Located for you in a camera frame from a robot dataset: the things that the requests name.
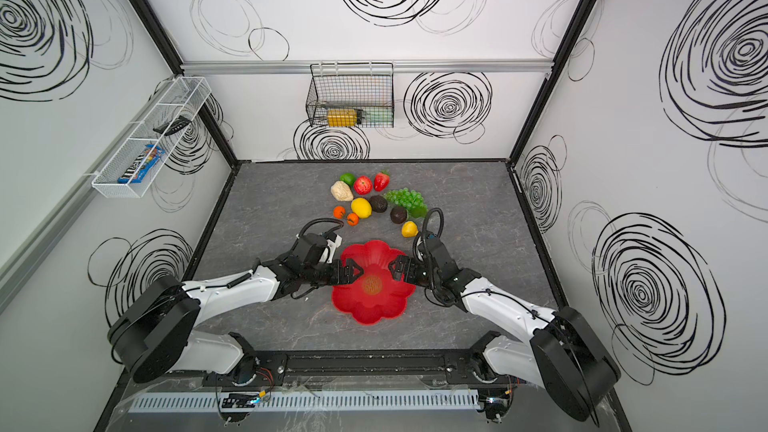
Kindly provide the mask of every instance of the aluminum rail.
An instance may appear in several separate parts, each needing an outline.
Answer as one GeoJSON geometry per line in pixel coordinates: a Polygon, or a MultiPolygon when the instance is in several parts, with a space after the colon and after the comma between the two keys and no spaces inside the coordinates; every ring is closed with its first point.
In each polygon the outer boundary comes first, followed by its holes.
{"type": "Polygon", "coordinates": [[[228,60],[224,62],[185,62],[188,76],[250,75],[267,73],[310,73],[310,66],[323,64],[328,73],[366,74],[392,72],[384,63],[394,64],[395,73],[422,72],[543,72],[552,71],[551,59],[487,60],[228,60]]]}
{"type": "MultiPolygon", "coordinates": [[[[140,120],[149,109],[159,102],[173,82],[166,82],[138,111],[132,122],[129,122],[93,163],[89,172],[101,170],[107,160],[112,157],[125,139],[134,129],[134,124],[140,120]]],[[[61,201],[36,227],[24,243],[14,252],[10,259],[0,265],[0,314],[5,311],[16,294],[22,290],[32,274],[38,270],[43,261],[62,239],[74,221],[83,213],[91,200],[98,195],[91,185],[93,174],[83,174],[69,189],[61,201]]]]}

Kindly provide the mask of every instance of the red flower-shaped plate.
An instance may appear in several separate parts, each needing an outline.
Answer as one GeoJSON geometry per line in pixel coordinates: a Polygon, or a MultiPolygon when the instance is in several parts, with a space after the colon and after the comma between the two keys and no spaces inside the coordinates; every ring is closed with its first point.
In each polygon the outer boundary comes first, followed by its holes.
{"type": "Polygon", "coordinates": [[[386,242],[371,240],[364,245],[350,245],[341,254],[343,264],[348,258],[365,273],[354,283],[337,285],[331,299],[340,312],[352,314],[363,325],[373,325],[382,318],[395,318],[406,311],[408,297],[416,290],[413,284],[396,282],[389,273],[389,263],[405,255],[386,242]]]}

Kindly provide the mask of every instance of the yellow fruit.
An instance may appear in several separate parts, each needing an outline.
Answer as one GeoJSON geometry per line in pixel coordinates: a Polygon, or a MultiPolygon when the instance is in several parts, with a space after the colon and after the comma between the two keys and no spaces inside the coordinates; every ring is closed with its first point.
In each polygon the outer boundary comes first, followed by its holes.
{"type": "Polygon", "coordinates": [[[403,237],[415,237],[418,234],[418,227],[413,223],[413,220],[409,220],[402,225],[400,233],[403,237]]]}
{"type": "Polygon", "coordinates": [[[358,217],[368,218],[371,216],[371,211],[371,203],[363,197],[358,197],[352,201],[352,212],[357,214],[358,217]]]}

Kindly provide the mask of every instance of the candy package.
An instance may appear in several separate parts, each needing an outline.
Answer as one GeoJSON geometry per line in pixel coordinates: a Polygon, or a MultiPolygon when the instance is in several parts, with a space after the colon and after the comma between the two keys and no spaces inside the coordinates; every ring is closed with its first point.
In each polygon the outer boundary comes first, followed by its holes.
{"type": "Polygon", "coordinates": [[[153,149],[152,147],[151,144],[144,146],[144,150],[141,151],[139,157],[130,164],[128,170],[125,171],[125,174],[118,179],[118,184],[127,184],[128,182],[131,184],[141,184],[141,180],[147,175],[149,169],[157,164],[158,160],[165,154],[165,150],[159,147],[153,149]]]}

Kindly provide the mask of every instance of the black cable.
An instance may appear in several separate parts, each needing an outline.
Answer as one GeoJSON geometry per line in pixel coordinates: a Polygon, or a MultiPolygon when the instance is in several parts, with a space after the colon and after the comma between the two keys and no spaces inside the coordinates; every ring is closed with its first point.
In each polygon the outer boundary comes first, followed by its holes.
{"type": "Polygon", "coordinates": [[[328,217],[328,218],[315,218],[315,219],[310,220],[309,222],[307,222],[306,225],[301,228],[301,232],[299,232],[299,237],[304,235],[304,232],[306,232],[310,227],[314,226],[315,224],[321,224],[323,222],[331,222],[331,223],[339,224],[340,225],[339,227],[332,228],[328,232],[333,232],[333,231],[339,230],[341,227],[344,226],[344,221],[339,220],[338,218],[330,218],[330,217],[328,217]]]}
{"type": "Polygon", "coordinates": [[[199,287],[188,288],[187,290],[185,290],[185,292],[189,293],[189,292],[193,292],[193,291],[199,291],[203,287],[205,287],[205,288],[222,288],[222,287],[226,287],[226,285],[201,285],[199,287]]]}
{"type": "Polygon", "coordinates": [[[429,302],[430,304],[439,305],[440,307],[445,307],[445,308],[451,308],[451,307],[453,307],[453,305],[445,305],[445,304],[441,304],[441,303],[439,303],[439,302],[434,302],[433,300],[431,300],[431,299],[429,298],[429,295],[427,295],[427,291],[428,291],[428,290],[429,290],[429,289],[427,289],[427,288],[425,288],[425,289],[424,289],[424,297],[427,299],[427,302],[429,302]]]}
{"type": "Polygon", "coordinates": [[[484,291],[474,291],[474,292],[469,292],[469,293],[467,293],[467,294],[464,294],[464,295],[462,295],[462,296],[461,296],[461,297],[459,297],[459,298],[461,299],[461,298],[467,297],[467,296],[469,296],[469,295],[474,295],[474,294],[501,295],[502,297],[506,297],[506,298],[508,298],[508,299],[510,299],[510,300],[513,300],[513,301],[517,302],[517,303],[520,305],[520,307],[523,307],[523,309],[525,309],[525,311],[526,311],[526,312],[528,312],[528,313],[529,313],[529,314],[530,314],[530,315],[531,315],[533,318],[537,318],[537,319],[539,319],[539,320],[542,320],[542,321],[544,321],[544,322],[546,322],[546,323],[548,323],[548,324],[549,324],[550,322],[552,322],[552,321],[548,321],[547,319],[543,318],[541,315],[539,315],[539,313],[538,313],[538,312],[536,312],[536,311],[534,311],[534,310],[532,310],[532,309],[530,309],[530,308],[527,308],[527,307],[525,307],[525,304],[524,304],[524,303],[520,302],[519,300],[517,300],[517,299],[516,299],[516,298],[514,298],[513,296],[511,296],[511,295],[506,295],[506,294],[502,294],[501,292],[492,291],[492,290],[491,290],[491,289],[489,289],[489,288],[486,288],[484,291]]]}
{"type": "Polygon", "coordinates": [[[293,297],[293,294],[294,294],[295,292],[291,292],[291,293],[290,293],[290,297],[291,297],[293,300],[296,300],[296,301],[297,301],[297,300],[299,300],[300,298],[304,298],[304,297],[306,297],[307,295],[309,295],[309,294],[310,294],[310,292],[314,292],[314,291],[316,291],[318,288],[320,288],[320,287],[317,287],[316,285],[313,285],[312,287],[310,287],[310,290],[308,290],[308,291],[304,292],[304,293],[303,293],[302,295],[300,295],[299,297],[293,297]]]}
{"type": "Polygon", "coordinates": [[[432,269],[432,254],[429,253],[429,246],[427,245],[427,227],[429,225],[429,217],[437,213],[438,216],[440,216],[440,229],[438,230],[437,236],[440,237],[442,235],[442,226],[446,221],[446,217],[442,214],[442,210],[439,207],[430,208],[427,211],[427,214],[424,216],[424,222],[422,222],[422,244],[424,244],[424,258],[425,264],[427,266],[427,277],[429,279],[429,288],[432,290],[435,290],[437,287],[435,286],[435,271],[432,269]]]}
{"type": "MultiPolygon", "coordinates": [[[[558,322],[558,316],[554,317],[555,324],[557,325],[558,322]]],[[[596,427],[600,427],[600,418],[598,417],[598,409],[594,405],[594,400],[592,399],[592,393],[589,390],[589,386],[587,385],[587,378],[584,376],[584,371],[581,369],[581,364],[578,361],[578,357],[576,355],[576,351],[573,349],[573,344],[568,339],[568,334],[561,334],[563,339],[565,339],[565,343],[568,344],[568,350],[571,351],[571,355],[573,355],[574,361],[576,362],[576,367],[578,367],[578,372],[581,375],[581,380],[584,382],[584,388],[587,389],[587,397],[589,398],[589,405],[590,405],[590,412],[589,412],[589,418],[592,419],[592,422],[596,427]]],[[[584,400],[584,396],[581,395],[581,392],[578,393],[579,397],[581,397],[582,400],[584,400]]]]}
{"type": "Polygon", "coordinates": [[[123,334],[125,334],[125,332],[127,332],[134,324],[139,322],[141,319],[147,317],[150,312],[153,312],[155,309],[157,309],[161,305],[166,305],[168,302],[172,302],[175,298],[176,298],[175,295],[169,295],[168,297],[166,297],[166,299],[164,301],[162,301],[162,302],[160,302],[160,303],[150,307],[142,315],[139,315],[138,318],[135,321],[130,322],[122,331],[120,331],[120,335],[117,336],[117,338],[115,340],[111,341],[112,342],[112,350],[110,351],[110,357],[112,358],[113,362],[115,362],[118,365],[125,365],[122,362],[120,362],[120,360],[117,360],[116,358],[114,358],[114,346],[117,345],[118,341],[123,336],[123,334]]]}

